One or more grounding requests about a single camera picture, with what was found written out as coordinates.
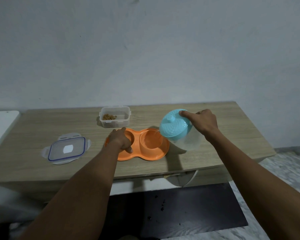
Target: left hand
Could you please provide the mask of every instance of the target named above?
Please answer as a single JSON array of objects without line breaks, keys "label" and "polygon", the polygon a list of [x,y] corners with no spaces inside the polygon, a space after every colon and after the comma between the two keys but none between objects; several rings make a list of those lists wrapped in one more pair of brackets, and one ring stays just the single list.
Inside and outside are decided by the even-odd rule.
[{"label": "left hand", "polygon": [[132,153],[131,141],[125,136],[125,130],[125,127],[118,130],[114,129],[109,135],[109,143],[115,142],[121,149],[126,150],[128,153]]}]

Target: hand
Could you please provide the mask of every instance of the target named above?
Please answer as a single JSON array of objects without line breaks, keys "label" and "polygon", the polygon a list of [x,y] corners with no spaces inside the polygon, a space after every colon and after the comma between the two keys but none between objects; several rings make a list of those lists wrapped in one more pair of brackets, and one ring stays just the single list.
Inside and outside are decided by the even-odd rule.
[{"label": "hand", "polygon": [[213,131],[218,131],[217,117],[210,109],[202,110],[198,113],[190,113],[185,110],[179,111],[179,115],[191,121],[192,125],[206,138]]},{"label": "hand", "polygon": [[121,149],[126,150],[128,153],[132,153],[133,150],[131,148],[131,141],[124,135],[125,130],[125,127],[118,130],[114,129],[109,134],[109,143],[117,143]]}]

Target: kibble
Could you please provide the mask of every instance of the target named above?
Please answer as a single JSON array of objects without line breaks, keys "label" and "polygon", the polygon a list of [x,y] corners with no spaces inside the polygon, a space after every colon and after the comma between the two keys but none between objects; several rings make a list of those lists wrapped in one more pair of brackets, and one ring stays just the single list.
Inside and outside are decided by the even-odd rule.
[{"label": "kibble", "polygon": [[103,115],[102,120],[115,120],[116,117],[116,115],[106,113]]}]

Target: marble floor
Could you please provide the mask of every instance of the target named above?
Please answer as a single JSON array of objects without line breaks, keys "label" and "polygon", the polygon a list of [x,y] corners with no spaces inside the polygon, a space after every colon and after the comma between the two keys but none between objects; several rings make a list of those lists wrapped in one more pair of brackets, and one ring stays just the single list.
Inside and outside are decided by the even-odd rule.
[{"label": "marble floor", "polygon": [[[282,152],[278,150],[278,154],[274,157],[266,158],[260,164],[272,172],[274,175],[288,183],[290,186],[300,192],[300,152],[292,150],[291,152]],[[200,233],[195,235],[187,235],[181,237],[168,238],[169,240],[259,240],[269,239],[267,234],[256,221],[252,212],[249,210],[246,202],[242,198],[239,190],[233,181],[230,182],[232,190],[240,204],[240,207],[248,221],[248,226]]]}]

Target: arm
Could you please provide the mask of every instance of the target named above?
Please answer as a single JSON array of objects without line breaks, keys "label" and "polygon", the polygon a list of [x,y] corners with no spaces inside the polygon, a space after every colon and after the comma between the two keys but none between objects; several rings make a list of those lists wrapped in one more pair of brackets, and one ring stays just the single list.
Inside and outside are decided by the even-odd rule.
[{"label": "arm", "polygon": [[118,154],[120,149],[132,152],[124,130],[111,132],[107,146],[65,183],[20,240],[98,239]]},{"label": "arm", "polygon": [[253,161],[218,129],[209,109],[181,111],[209,141],[224,163],[249,209],[270,239],[300,240],[300,193]]}]

